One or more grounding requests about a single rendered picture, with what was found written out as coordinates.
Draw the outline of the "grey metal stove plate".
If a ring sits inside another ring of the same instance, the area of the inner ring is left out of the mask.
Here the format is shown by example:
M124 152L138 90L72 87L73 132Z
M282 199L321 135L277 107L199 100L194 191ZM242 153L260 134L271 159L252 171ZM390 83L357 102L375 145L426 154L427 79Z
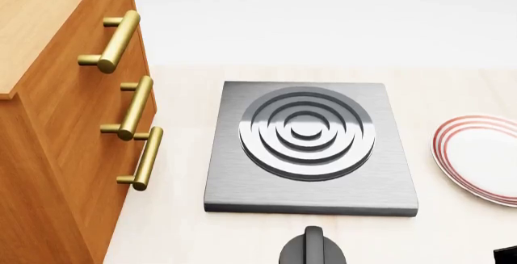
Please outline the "grey metal stove plate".
M416 216L384 84L225 82L204 209Z

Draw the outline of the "white plate with red rings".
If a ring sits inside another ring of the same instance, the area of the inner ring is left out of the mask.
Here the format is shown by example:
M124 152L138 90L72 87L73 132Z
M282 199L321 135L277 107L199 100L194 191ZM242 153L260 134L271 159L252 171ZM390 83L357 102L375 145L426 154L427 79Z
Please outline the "white plate with red rings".
M479 114L451 118L433 132L431 154L468 193L517 207L517 120Z

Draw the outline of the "black stove knob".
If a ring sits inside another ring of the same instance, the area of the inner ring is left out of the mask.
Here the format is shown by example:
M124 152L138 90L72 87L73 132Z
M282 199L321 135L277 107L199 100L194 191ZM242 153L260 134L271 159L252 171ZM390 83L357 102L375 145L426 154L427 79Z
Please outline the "black stove knob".
M308 226L280 252L279 264L347 264L344 253L318 226Z

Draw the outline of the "wooden drawer cabinet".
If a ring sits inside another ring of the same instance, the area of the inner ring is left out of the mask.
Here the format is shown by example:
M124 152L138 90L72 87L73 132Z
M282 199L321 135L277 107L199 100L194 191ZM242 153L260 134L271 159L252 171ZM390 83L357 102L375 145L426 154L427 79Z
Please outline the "wooden drawer cabinet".
M143 140L101 133L149 76L140 23L111 74L78 65L135 0L0 0L0 264L102 264ZM151 91L137 132L157 106Z

